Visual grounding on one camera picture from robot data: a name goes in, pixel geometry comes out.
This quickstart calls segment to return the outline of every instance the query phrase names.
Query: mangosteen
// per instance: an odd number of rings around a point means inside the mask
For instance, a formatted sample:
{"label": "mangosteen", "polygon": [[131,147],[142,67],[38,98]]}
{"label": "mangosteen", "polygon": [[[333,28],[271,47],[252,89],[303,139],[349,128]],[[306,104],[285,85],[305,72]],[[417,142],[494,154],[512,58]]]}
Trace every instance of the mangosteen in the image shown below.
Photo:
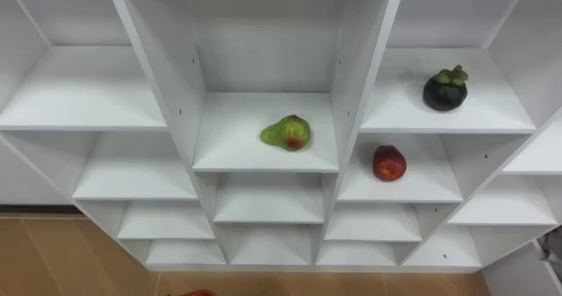
{"label": "mangosteen", "polygon": [[463,67],[457,65],[452,71],[442,69],[432,76],[423,87],[425,104],[439,112],[447,112],[459,107],[466,98],[468,75]]}

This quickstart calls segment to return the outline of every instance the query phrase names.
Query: red object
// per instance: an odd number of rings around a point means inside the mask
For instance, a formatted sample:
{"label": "red object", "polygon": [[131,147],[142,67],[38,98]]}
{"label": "red object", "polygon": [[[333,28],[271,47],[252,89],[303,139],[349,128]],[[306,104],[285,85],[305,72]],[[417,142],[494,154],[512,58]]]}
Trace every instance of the red object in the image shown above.
{"label": "red object", "polygon": [[395,181],[406,172],[406,159],[394,146],[380,146],[372,157],[372,173],[385,182]]}
{"label": "red object", "polygon": [[217,296],[217,294],[209,290],[197,290],[194,292],[187,292],[179,296]]}

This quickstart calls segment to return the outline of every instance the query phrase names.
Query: wooden floor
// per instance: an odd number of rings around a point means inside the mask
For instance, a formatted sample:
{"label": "wooden floor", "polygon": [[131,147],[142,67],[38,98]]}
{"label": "wooden floor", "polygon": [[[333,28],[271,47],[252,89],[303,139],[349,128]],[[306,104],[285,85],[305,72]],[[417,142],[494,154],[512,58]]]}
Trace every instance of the wooden floor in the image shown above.
{"label": "wooden floor", "polygon": [[472,275],[149,272],[84,218],[0,216],[0,296],[489,296]]}

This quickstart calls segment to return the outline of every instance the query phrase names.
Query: shelf panel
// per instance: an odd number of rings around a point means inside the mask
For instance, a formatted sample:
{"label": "shelf panel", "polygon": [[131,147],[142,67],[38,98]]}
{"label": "shelf panel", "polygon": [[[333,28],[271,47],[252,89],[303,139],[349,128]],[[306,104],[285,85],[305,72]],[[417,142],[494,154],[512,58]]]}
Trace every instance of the shelf panel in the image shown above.
{"label": "shelf panel", "polygon": [[[404,176],[383,182],[372,173],[372,155],[392,144],[406,158]],[[455,203],[463,200],[439,136],[429,134],[360,134],[338,201]]]}
{"label": "shelf panel", "polygon": [[223,230],[231,264],[311,264],[308,226],[224,226]]}
{"label": "shelf panel", "polygon": [[102,134],[74,199],[196,199],[168,133]]}
{"label": "shelf panel", "polygon": [[214,239],[203,210],[186,203],[132,202],[119,239]]}
{"label": "shelf panel", "polygon": [[217,187],[214,221],[322,223],[316,174],[224,174]]}
{"label": "shelf panel", "polygon": [[562,174],[562,119],[556,119],[503,169],[505,174]]}
{"label": "shelf panel", "polygon": [[0,114],[3,130],[166,130],[130,47],[52,47]]}
{"label": "shelf panel", "polygon": [[419,242],[414,209],[401,204],[342,204],[335,207],[326,240]]}
{"label": "shelf panel", "polygon": [[449,221],[461,225],[556,225],[548,202],[530,177],[498,176]]}
{"label": "shelf panel", "polygon": [[[208,93],[193,169],[197,171],[336,172],[328,94]],[[260,141],[261,131],[296,114],[312,129],[306,149],[288,152]]]}
{"label": "shelf panel", "polygon": [[317,265],[396,266],[391,245],[373,242],[324,242]]}
{"label": "shelf panel", "polygon": [[442,228],[409,257],[403,266],[482,266],[471,233],[460,227]]}
{"label": "shelf panel", "polygon": [[216,242],[154,240],[147,264],[226,264],[226,261]]}
{"label": "shelf panel", "polygon": [[[461,64],[468,97],[451,112],[436,112],[422,99],[423,86],[441,69]],[[512,134],[535,126],[484,49],[387,49],[361,132]]]}

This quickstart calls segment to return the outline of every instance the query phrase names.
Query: white shelf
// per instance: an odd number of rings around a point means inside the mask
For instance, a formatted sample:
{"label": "white shelf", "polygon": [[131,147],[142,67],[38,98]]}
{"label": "white shelf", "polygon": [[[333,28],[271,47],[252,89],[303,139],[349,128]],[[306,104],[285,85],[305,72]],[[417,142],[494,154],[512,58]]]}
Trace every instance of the white shelf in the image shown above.
{"label": "white shelf", "polygon": [[52,47],[0,114],[4,130],[166,130],[130,47]]}
{"label": "white shelf", "polygon": [[119,239],[214,239],[203,210],[193,204],[132,202]]}
{"label": "white shelf", "polygon": [[[423,85],[456,64],[469,75],[468,97],[455,111],[436,112],[423,102]],[[387,49],[360,130],[512,134],[535,129],[487,50]]]}
{"label": "white shelf", "polygon": [[393,247],[374,242],[324,242],[317,265],[395,266]]}
{"label": "white shelf", "polygon": [[505,174],[562,174],[562,119],[556,119],[503,169]]}
{"label": "white shelf", "polygon": [[337,205],[326,231],[326,240],[419,242],[415,212],[401,204]]}
{"label": "white shelf", "polygon": [[224,174],[215,207],[216,222],[324,221],[316,174]]}
{"label": "white shelf", "polygon": [[[307,148],[288,152],[260,141],[261,131],[288,115],[310,124]],[[197,171],[336,172],[330,96],[311,93],[208,93],[195,164]]]}
{"label": "white shelf", "polygon": [[224,226],[223,230],[231,264],[311,264],[308,226]]}
{"label": "white shelf", "polygon": [[102,134],[74,199],[197,199],[168,133]]}
{"label": "white shelf", "polygon": [[557,225],[530,177],[498,176],[449,221],[461,225]]}
{"label": "white shelf", "polygon": [[[384,144],[406,158],[406,173],[394,182],[382,182],[372,173],[372,155]],[[338,200],[455,203],[463,198],[439,136],[360,134]]]}
{"label": "white shelf", "polygon": [[147,264],[226,264],[226,262],[216,242],[154,240],[148,252]]}
{"label": "white shelf", "polygon": [[479,268],[482,263],[471,233],[459,227],[447,227],[431,236],[402,265]]}

